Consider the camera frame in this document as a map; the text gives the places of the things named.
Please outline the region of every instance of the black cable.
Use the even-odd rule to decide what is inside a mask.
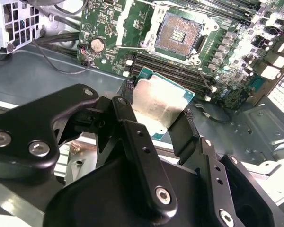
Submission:
[[[0,54],[0,65],[6,65],[11,62],[13,54]]]
[[[226,124],[226,123],[229,123],[229,122],[232,121],[231,114],[230,114],[227,110],[225,110],[225,108],[222,108],[222,110],[225,112],[225,114],[227,115],[228,119],[227,119],[227,120],[219,120],[219,119],[216,119],[216,118],[214,118],[214,117],[211,117],[210,114],[205,111],[204,106],[203,106],[202,104],[196,102],[195,100],[194,100],[194,102],[195,102],[195,107],[196,107],[197,109],[199,109],[200,111],[202,111],[203,114],[204,114],[209,120],[211,120],[211,121],[213,121],[213,122],[221,123],[221,124]]]
[[[76,58],[77,57],[77,51],[75,50],[70,50],[68,48],[65,47],[61,47],[61,46],[57,46],[57,45],[50,45],[50,44],[38,44],[39,46],[51,50],[51,51],[55,51],[58,53],[62,53],[62,54],[66,54],[70,57]]]
[[[65,9],[62,9],[58,5],[55,5],[55,8],[57,10],[59,10],[60,12],[68,14],[68,15],[77,15],[78,13],[80,13],[80,12],[82,12],[84,10],[84,8],[87,6],[87,3],[88,3],[88,0],[84,0],[82,7],[79,10],[75,11],[75,12],[69,12],[69,11],[67,11]]]
[[[87,62],[88,62],[86,68],[84,68],[84,69],[82,69],[82,70],[79,70],[79,71],[75,71],[75,72],[67,72],[67,71],[60,70],[60,69],[58,69],[57,67],[55,67],[55,65],[51,62],[51,60],[49,60],[49,58],[46,56],[45,52],[38,46],[38,44],[37,44],[34,40],[32,41],[32,44],[36,46],[36,48],[38,49],[38,51],[41,52],[41,54],[44,56],[44,58],[48,61],[48,63],[49,63],[49,64],[53,67],[53,69],[54,69],[55,71],[57,71],[57,72],[60,72],[60,73],[63,73],[63,74],[71,74],[71,75],[74,75],[74,74],[83,73],[83,72],[87,71],[87,70],[89,69],[89,67],[90,67],[91,62],[90,62],[88,56],[85,55],[85,54],[83,54],[83,56],[86,58],[86,60],[87,60]]]

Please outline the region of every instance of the green circuit board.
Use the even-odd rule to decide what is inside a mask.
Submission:
[[[256,7],[250,9],[242,2],[253,3]],[[258,37],[273,41],[273,44],[280,40],[279,35],[271,35],[266,29],[274,26],[284,30],[284,26],[277,23],[278,20],[284,21],[284,0],[268,0],[266,3],[201,0],[198,4],[192,3],[195,2],[173,0],[162,4],[144,0],[90,0],[82,13],[77,59],[86,63],[88,57],[94,68],[130,77],[133,53],[149,55],[175,67],[212,77],[220,86],[212,94],[213,99],[225,98],[221,89],[257,90],[266,79],[271,79],[262,73],[261,67],[253,68],[268,52],[276,52],[274,46],[269,46],[268,51],[262,42],[259,46],[252,43]],[[204,5],[212,10],[200,13],[204,11]],[[233,12],[234,8],[246,12],[249,17],[238,16]],[[201,14],[205,15],[203,19],[200,19]],[[169,27],[172,23],[177,29]],[[250,65],[246,65],[247,57],[253,60]],[[249,69],[253,70],[252,74],[247,73]],[[263,79],[257,80],[256,87],[253,87],[254,83],[250,81],[258,76]]]

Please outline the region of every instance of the black plastic part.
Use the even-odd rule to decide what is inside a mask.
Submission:
[[[172,164],[161,162],[178,200],[178,210],[165,227],[201,227],[197,204],[198,177]],[[142,188],[131,174],[125,157],[106,163],[60,191],[44,216],[44,227],[151,227]]]
[[[284,227],[284,213],[255,181],[241,162],[224,155],[227,177],[237,216],[246,227]]]
[[[77,84],[0,114],[0,131],[12,138],[10,144],[0,147],[0,178],[32,181],[50,177],[59,157],[57,141],[66,122],[77,111],[93,107],[98,98],[95,90]],[[50,147],[45,157],[29,152],[29,144],[36,140]]]

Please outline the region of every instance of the ram slot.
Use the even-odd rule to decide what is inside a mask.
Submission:
[[[133,69],[136,69],[136,70],[139,70],[141,71],[142,68],[144,67],[144,64],[135,64]],[[165,76],[169,79],[172,79],[172,80],[177,80],[178,82],[182,83],[182,84],[186,84],[187,86],[196,86],[198,87],[199,89],[208,89],[204,82],[203,83],[200,83],[198,81],[194,81],[194,80],[190,80],[190,79],[187,79],[187,78],[183,78],[182,76],[179,76],[177,74],[173,74],[173,73],[168,73],[164,70],[160,70],[160,69],[154,69],[154,68],[151,68],[151,70],[154,70],[156,73],[162,75],[162,76]]]
[[[183,77],[186,77],[187,79],[197,79],[200,82],[204,82],[203,79],[200,77],[198,72],[194,72],[192,70],[182,68],[179,66],[175,66],[173,64],[164,62],[162,60],[159,60],[157,58],[151,57],[149,55],[144,55],[144,54],[137,54],[135,55],[134,61],[144,61],[146,65],[151,65],[153,67],[158,67],[158,66],[163,66],[167,71],[172,71],[176,73],[181,73]],[[204,78],[210,83],[212,81],[211,76],[203,75]]]
[[[210,13],[221,15],[224,18],[231,19],[232,21],[235,21],[235,22],[238,22],[238,23],[241,23],[241,24],[243,23],[242,21],[246,21],[242,17],[237,17],[236,15],[231,14],[230,12],[221,11],[219,9],[215,9],[213,7],[207,6],[206,4],[203,4],[203,3],[200,3],[200,2],[196,2],[196,1],[193,1],[193,0],[185,0],[185,2],[187,2],[188,4],[191,4],[193,6],[196,6],[198,8],[207,10]]]
[[[245,16],[246,13],[248,13],[246,11],[241,10],[240,8],[236,8],[234,6],[228,5],[228,4],[221,2],[221,1],[218,1],[218,0],[206,0],[206,1],[209,2],[209,3],[215,4],[216,6],[219,6],[221,8],[224,8],[226,10],[236,12],[236,13],[240,13],[241,16]]]
[[[132,69],[132,75],[133,76],[138,76],[140,73],[141,69],[139,67],[133,68]],[[201,94],[201,95],[206,95],[207,91],[204,91],[203,89],[199,89],[197,87],[191,86],[189,84],[181,83],[181,81],[177,81],[176,79],[171,79],[172,81],[182,85],[186,89],[189,89],[192,92],[195,92],[196,94]]]

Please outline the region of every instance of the mounting hole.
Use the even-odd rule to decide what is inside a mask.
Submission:
[[[79,165],[79,166],[81,166],[81,165],[83,165],[83,162],[82,162],[81,160],[77,160],[77,161],[76,161],[76,164]]]
[[[151,151],[147,147],[143,147],[142,150],[146,153],[149,154]]]
[[[137,134],[141,137],[144,136],[144,134],[141,131],[137,131]]]
[[[220,184],[220,185],[223,185],[223,181],[219,178],[217,178],[217,182]]]
[[[214,166],[216,170],[221,171],[221,169],[218,166]]]
[[[118,101],[124,105],[126,105],[126,100],[123,98],[118,98]]]
[[[95,126],[99,129],[102,128],[104,125],[105,125],[105,121],[103,120],[99,120],[95,122]]]

